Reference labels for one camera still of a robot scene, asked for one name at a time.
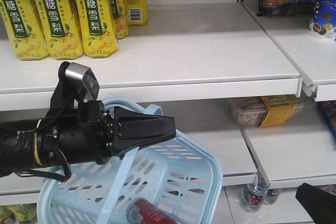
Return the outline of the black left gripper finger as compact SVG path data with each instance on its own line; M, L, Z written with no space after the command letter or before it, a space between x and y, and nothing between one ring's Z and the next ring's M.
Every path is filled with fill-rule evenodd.
M113 152L126 153L176 138L175 119L114 108Z
M118 157L119 159L124 159L124 157L127 155L127 154L130 154L130 153L137 153L138 149L131 149L131 150L126 150L126 151L122 151L120 152L119 154L116 155L116 157Z

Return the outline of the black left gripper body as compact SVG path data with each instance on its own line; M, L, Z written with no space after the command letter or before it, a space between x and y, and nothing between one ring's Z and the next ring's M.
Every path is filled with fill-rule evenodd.
M105 164L112 156L111 113L102 101L88 101L59 117L42 120L35 137L35 162L57 166L61 151L70 164L96 162Z

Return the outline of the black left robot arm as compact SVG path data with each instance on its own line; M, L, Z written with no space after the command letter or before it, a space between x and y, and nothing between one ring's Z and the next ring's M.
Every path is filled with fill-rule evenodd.
M43 177L66 182L71 165L106 164L135 148L176 137L175 120L88 101L76 109L35 120L1 124L1 176Z

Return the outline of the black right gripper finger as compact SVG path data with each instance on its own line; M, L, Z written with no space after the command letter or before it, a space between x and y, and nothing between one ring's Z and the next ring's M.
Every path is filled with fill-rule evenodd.
M335 195L303 183L297 188L295 198L314 223L335 223Z

